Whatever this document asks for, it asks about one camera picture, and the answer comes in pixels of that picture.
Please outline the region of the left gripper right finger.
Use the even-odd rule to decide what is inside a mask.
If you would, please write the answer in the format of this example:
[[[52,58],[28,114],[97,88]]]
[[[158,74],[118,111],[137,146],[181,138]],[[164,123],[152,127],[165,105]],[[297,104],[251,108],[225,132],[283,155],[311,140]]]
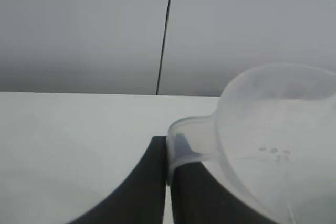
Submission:
[[[174,171],[170,186],[174,223],[236,223],[232,195],[201,162]]]

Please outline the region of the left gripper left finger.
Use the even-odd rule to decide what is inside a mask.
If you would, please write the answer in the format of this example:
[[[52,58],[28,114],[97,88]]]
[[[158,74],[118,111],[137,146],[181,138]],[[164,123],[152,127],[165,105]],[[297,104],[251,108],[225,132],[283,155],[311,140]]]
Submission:
[[[155,136],[129,176],[72,223],[163,223],[166,178],[166,137]]]

